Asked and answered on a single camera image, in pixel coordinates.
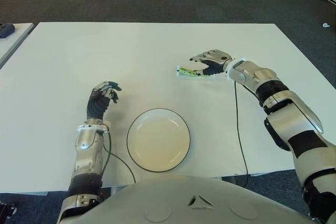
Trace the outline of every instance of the plate rim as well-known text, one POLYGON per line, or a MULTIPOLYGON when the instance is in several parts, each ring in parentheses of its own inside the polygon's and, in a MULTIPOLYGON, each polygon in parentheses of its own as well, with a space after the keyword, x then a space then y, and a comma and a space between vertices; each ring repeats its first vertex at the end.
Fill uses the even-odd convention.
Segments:
POLYGON ((146 110, 146 111, 142 112, 142 113, 141 113, 140 115, 138 115, 138 116, 133 120, 133 122, 131 123, 131 126, 128 128, 128 131, 127 131, 127 137, 126 137, 127 152, 128 152, 128 154, 129 154, 129 156, 131 157, 131 159, 133 160, 133 162, 135 162, 135 164, 138 165, 141 169, 144 169, 144 170, 146 170, 147 172, 151 172, 151 173, 165 173, 165 172, 168 172, 168 171, 170 171, 170 170, 176 168, 177 166, 179 166, 179 164, 182 163, 182 162, 185 160, 186 156, 188 155, 189 150, 190 150, 190 144, 191 144, 191 137, 190 137, 190 130, 189 130, 189 127, 188 127, 188 125, 187 125, 187 122, 186 122, 186 121, 183 119, 183 117, 181 117, 178 113, 176 113, 176 112, 173 111, 173 110, 166 109, 166 108, 153 108, 153 109, 146 110), (172 167, 172 168, 170 168, 170 169, 167 169, 167 170, 156 171, 156 170, 149 170, 149 169, 146 169, 146 168, 142 167, 141 165, 139 165, 139 164, 134 160, 134 158, 132 157, 132 155, 131 155, 131 153, 130 153, 130 149, 129 149, 129 146, 128 146, 128 136, 129 136, 129 133, 130 133, 130 130, 131 130, 132 125, 134 124, 134 122, 135 122, 140 116, 142 116, 144 113, 147 113, 147 112, 149 112, 149 111, 151 111, 151 110, 169 110, 169 111, 175 113, 176 115, 178 115, 178 116, 182 119, 182 121, 184 122, 184 124, 185 124, 185 126, 187 127, 187 130, 188 130, 188 134, 189 134, 188 150, 186 151, 186 153, 185 153, 183 159, 182 159, 177 165, 175 165, 174 167, 172 167))

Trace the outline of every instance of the triangular logo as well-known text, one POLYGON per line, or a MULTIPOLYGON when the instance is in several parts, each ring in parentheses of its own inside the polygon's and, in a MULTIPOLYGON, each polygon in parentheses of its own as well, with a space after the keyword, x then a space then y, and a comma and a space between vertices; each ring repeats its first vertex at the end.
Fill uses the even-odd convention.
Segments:
POLYGON ((199 209, 214 209, 214 204, 212 204, 208 199, 203 197, 202 195, 194 195, 188 206, 191 209, 199 210, 199 209))

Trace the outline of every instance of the white table surface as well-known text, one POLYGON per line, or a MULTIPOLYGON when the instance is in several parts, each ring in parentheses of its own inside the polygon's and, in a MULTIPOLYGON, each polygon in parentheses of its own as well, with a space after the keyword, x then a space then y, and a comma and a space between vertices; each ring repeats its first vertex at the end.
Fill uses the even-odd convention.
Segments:
MULTIPOLYGON (((244 174, 233 82, 224 75, 175 74, 176 65, 204 67, 189 58, 214 48, 273 69, 319 116, 324 137, 336 143, 335 89, 274 24, 40 23, 0 71, 0 156, 8 162, 0 190, 67 190, 77 126, 86 118, 91 89, 104 80, 123 89, 104 119, 113 125, 112 151, 138 181, 170 173, 244 174), (152 108, 177 112, 191 133, 186 159, 167 173, 142 170, 127 152, 128 128, 152 108)), ((258 101, 240 86, 238 103, 249 172, 292 169, 291 154, 267 133, 258 101)), ((103 185, 131 183, 129 171, 112 157, 103 185)))
POLYGON ((0 39, 0 68, 26 38, 33 27, 33 23, 14 24, 14 26, 15 31, 11 35, 0 39))

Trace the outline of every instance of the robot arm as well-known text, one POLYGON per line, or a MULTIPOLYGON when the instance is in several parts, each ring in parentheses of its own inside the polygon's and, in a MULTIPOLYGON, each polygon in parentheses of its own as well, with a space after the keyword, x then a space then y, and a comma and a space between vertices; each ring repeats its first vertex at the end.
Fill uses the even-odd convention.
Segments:
POLYGON ((91 92, 87 106, 87 121, 78 127, 77 152, 68 196, 63 201, 57 223, 71 223, 80 215, 102 202, 102 148, 103 133, 108 128, 103 124, 103 115, 110 100, 117 103, 117 83, 102 82, 91 92))
POLYGON ((234 60, 219 50, 190 60, 208 65, 195 71, 198 75, 225 72, 257 97, 267 114, 266 129, 280 148, 293 154, 310 216, 322 223, 336 223, 336 146, 322 137, 318 117, 270 69, 244 59, 234 60))

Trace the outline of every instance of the gray carpet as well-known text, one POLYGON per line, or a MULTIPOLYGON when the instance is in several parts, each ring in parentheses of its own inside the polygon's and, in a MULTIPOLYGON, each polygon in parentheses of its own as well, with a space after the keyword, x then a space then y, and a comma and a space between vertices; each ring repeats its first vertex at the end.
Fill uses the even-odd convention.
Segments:
MULTIPOLYGON (((0 6, 2 23, 275 23, 334 87, 335 17, 336 7, 322 0, 1 0, 0 6), (323 28, 324 22, 332 27, 323 28)), ((307 214, 294 171, 253 177, 248 188, 307 214)), ((8 223, 55 223, 64 195, 0 194, 0 200, 18 204, 8 223)))

